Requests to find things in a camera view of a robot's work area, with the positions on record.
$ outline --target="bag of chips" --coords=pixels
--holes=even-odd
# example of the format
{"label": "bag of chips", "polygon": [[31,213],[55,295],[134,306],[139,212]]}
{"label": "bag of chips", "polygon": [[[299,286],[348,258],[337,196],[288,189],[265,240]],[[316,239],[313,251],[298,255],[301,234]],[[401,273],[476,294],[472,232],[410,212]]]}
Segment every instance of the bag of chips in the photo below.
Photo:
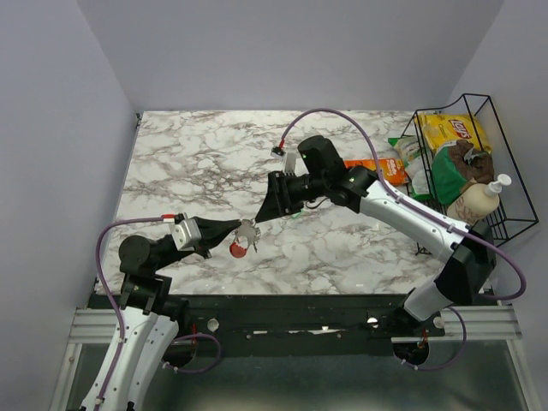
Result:
{"label": "bag of chips", "polygon": [[410,196],[416,200],[428,200],[432,197],[422,160],[424,150],[420,149],[416,137],[389,138],[388,144],[394,147],[403,161],[403,167],[411,179]]}
{"label": "bag of chips", "polygon": [[[380,158],[380,168],[383,171],[384,178],[393,186],[401,186],[409,182],[408,176],[405,174],[403,169],[403,162],[397,158]],[[354,167],[355,165],[363,165],[369,170],[375,171],[377,167],[375,166],[375,160],[365,159],[365,160],[344,160],[344,165],[347,168]]]}
{"label": "bag of chips", "polygon": [[475,117],[471,119],[469,115],[464,114],[419,114],[415,121],[420,125],[422,134],[434,153],[438,152],[443,144],[452,140],[466,140],[477,150],[491,152],[489,140]]}

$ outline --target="white marble surface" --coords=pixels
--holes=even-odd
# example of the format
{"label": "white marble surface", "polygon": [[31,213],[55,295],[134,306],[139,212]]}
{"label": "white marble surface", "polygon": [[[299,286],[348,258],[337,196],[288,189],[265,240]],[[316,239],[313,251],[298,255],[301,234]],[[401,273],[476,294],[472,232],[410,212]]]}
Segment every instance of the white marble surface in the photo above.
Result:
{"label": "white marble surface", "polygon": [[[266,174],[280,170],[270,157],[298,111],[146,112],[135,143],[117,218],[186,212],[211,219],[253,218],[266,191]],[[350,111],[374,140],[380,157],[396,157],[386,143],[399,136],[411,113]],[[345,159],[370,158],[360,134],[342,118],[313,114],[289,134],[286,148],[304,136],[331,138]],[[297,174],[304,171],[298,163]],[[347,294],[407,293],[441,265],[415,255],[405,235],[370,217],[325,202],[298,218],[259,224],[258,252],[229,254],[230,235],[213,257],[190,256],[159,273],[173,277],[172,293]],[[117,248],[130,234],[159,238],[166,225],[114,229],[104,271],[119,291]]]}

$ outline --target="white pump dispenser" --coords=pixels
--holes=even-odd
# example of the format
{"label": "white pump dispenser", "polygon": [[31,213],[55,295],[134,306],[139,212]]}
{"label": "white pump dispenser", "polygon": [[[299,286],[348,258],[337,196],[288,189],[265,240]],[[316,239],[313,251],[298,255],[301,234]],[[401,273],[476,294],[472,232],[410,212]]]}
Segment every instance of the white pump dispenser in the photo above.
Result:
{"label": "white pump dispenser", "polygon": [[474,184],[450,205],[447,215],[474,225],[498,208],[498,195],[503,191],[503,186],[509,186],[511,183],[512,179],[509,176],[501,174],[495,182]]}

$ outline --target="brown object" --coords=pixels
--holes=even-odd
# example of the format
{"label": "brown object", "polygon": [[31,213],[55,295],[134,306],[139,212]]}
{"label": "brown object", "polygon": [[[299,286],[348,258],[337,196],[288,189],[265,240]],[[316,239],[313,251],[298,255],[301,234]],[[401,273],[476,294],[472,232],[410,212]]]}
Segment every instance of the brown object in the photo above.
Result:
{"label": "brown object", "polygon": [[495,169],[491,154],[474,148],[466,140],[458,140],[448,149],[450,160],[468,183],[461,187],[461,194],[471,185],[479,182],[489,184],[495,180]]}

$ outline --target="wire basket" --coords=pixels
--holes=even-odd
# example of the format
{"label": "wire basket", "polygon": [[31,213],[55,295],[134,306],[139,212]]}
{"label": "wire basket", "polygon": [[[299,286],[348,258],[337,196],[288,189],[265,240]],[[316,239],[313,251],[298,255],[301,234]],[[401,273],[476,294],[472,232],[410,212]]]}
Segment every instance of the wire basket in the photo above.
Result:
{"label": "wire basket", "polygon": [[[481,140],[478,136],[478,123],[485,130],[485,134],[491,143],[491,155],[495,166],[495,174],[504,173],[512,177],[512,185],[500,194],[500,206],[484,218],[491,226],[495,245],[498,247],[502,246],[539,222],[539,217],[534,210],[529,192],[523,182],[514,155],[510,150],[497,110],[491,96],[486,94],[464,93],[454,103],[444,107],[416,110],[409,120],[407,127],[403,130],[402,137],[417,137],[420,149],[425,153],[422,156],[422,162],[425,167],[432,198],[421,201],[423,204],[443,214],[447,213],[445,205],[435,200],[437,198],[435,193],[436,188],[432,183],[433,153],[422,133],[420,113],[468,114],[472,120],[474,133],[479,144],[481,145]],[[428,253],[428,251],[418,244],[417,253]]]}

